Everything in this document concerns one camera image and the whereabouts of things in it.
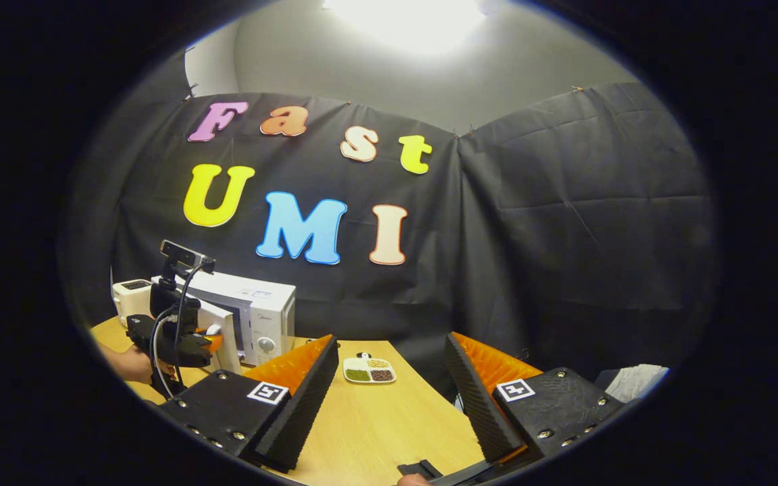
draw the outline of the blue letter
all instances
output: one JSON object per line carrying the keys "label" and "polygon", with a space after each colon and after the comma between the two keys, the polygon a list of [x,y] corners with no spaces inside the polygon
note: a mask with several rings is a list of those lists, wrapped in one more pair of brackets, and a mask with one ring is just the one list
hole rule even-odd
{"label": "blue letter", "polygon": [[346,204],[334,199],[321,200],[303,221],[302,213],[296,197],[287,192],[271,192],[266,194],[269,203],[269,219],[266,221],[266,234],[262,245],[257,247],[257,255],[278,259],[284,255],[284,249],[279,245],[281,234],[284,243],[294,259],[311,240],[311,248],[305,252],[306,261],[335,265],[340,261],[336,252],[338,239],[338,223]]}

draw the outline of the human hand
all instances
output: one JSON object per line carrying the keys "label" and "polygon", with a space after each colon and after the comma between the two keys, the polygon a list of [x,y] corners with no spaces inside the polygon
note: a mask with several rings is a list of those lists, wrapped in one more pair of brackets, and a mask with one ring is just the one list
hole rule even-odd
{"label": "human hand", "polygon": [[402,476],[401,479],[398,480],[398,484],[395,486],[429,486],[430,483],[428,483],[425,480],[425,477],[421,474],[407,474],[406,476]]}
{"label": "human hand", "polygon": [[[152,384],[152,363],[148,354],[143,353],[140,348],[132,346],[124,353],[117,353],[113,358],[113,368],[124,381],[139,381],[146,385]],[[158,360],[158,367],[161,372],[167,375],[175,376],[176,370],[173,366]]]}

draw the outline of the grains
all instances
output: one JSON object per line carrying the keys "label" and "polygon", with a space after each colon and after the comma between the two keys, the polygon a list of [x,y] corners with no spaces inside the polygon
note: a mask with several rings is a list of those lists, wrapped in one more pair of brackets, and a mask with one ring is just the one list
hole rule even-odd
{"label": "grains", "polygon": [[346,373],[346,377],[353,381],[368,381],[368,372],[364,369],[349,369],[344,373]]}
{"label": "grains", "polygon": [[376,369],[371,372],[371,379],[374,381],[391,381],[392,372],[388,369]]}

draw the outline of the yellow letter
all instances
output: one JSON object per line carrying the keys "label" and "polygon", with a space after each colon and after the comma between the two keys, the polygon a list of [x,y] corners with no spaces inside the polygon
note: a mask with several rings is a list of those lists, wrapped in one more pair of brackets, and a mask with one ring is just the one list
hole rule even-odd
{"label": "yellow letter", "polygon": [[260,132],[266,135],[278,135],[284,133],[287,136],[302,135],[305,133],[305,120],[308,119],[308,110],[302,107],[281,107],[269,113],[271,119],[260,124]]}
{"label": "yellow letter", "polygon": [[420,157],[422,153],[432,153],[432,147],[425,143],[424,136],[408,135],[402,136],[398,141],[404,145],[401,151],[401,165],[410,170],[413,174],[424,174],[428,172],[428,164],[422,163]]}
{"label": "yellow letter", "polygon": [[209,186],[212,185],[212,179],[221,172],[220,166],[210,163],[202,163],[191,171],[194,179],[191,179],[188,194],[185,194],[184,205],[185,218],[188,218],[188,221],[195,225],[216,227],[228,222],[235,214],[244,182],[254,175],[254,169],[240,165],[229,168],[230,183],[224,194],[224,202],[218,209],[207,209],[206,194],[209,192]]}
{"label": "yellow letter", "polygon": [[405,260],[401,252],[401,219],[407,217],[407,210],[380,204],[371,211],[377,215],[377,245],[368,259],[380,265],[401,265]]}
{"label": "yellow letter", "polygon": [[340,143],[340,153],[346,158],[359,162],[371,162],[377,157],[377,148],[373,144],[380,141],[377,132],[364,126],[351,126],[344,132],[345,142]]}

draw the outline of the black backdrop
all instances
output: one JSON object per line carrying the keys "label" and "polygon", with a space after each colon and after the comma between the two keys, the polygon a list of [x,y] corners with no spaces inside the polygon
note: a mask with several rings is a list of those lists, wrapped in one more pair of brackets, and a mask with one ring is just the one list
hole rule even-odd
{"label": "black backdrop", "polygon": [[[719,202],[725,270],[703,342],[674,380],[513,483],[778,481],[778,4],[543,4],[638,65],[685,122]],[[98,366],[51,270],[66,175],[120,93],[242,3],[165,7],[0,4],[0,482],[244,476]],[[20,373],[28,364],[41,371]],[[185,462],[208,467],[176,467]]]}
{"label": "black backdrop", "polygon": [[[457,138],[331,99],[241,93],[183,102],[182,71],[163,68],[155,76],[171,79],[171,89],[152,92],[170,101],[128,99],[129,123],[114,123],[116,135],[96,142],[71,187],[69,223],[93,233],[62,231],[61,267],[70,287],[82,289],[74,305],[87,323],[115,313],[107,268],[114,281],[158,274],[158,245],[170,239],[217,258],[224,273],[294,284],[297,334],[389,339],[447,398],[454,387],[442,346],[450,330],[590,381],[641,362],[674,367],[697,340],[717,270],[710,198],[688,140],[643,86],[588,87]],[[213,140],[186,140],[210,105],[234,101],[248,102],[246,113]],[[263,120],[287,105],[308,109],[306,132],[262,135]],[[340,154],[350,126],[380,135],[373,161]],[[423,175],[399,162],[397,140],[407,135],[432,146]],[[120,142],[128,151],[111,154]],[[256,170],[219,227],[191,224],[182,211],[197,163],[224,174],[207,207],[223,200],[228,168]],[[303,217],[323,199],[348,205],[339,264],[257,255],[269,191],[294,194]],[[408,211],[404,264],[368,261],[375,204]]]}

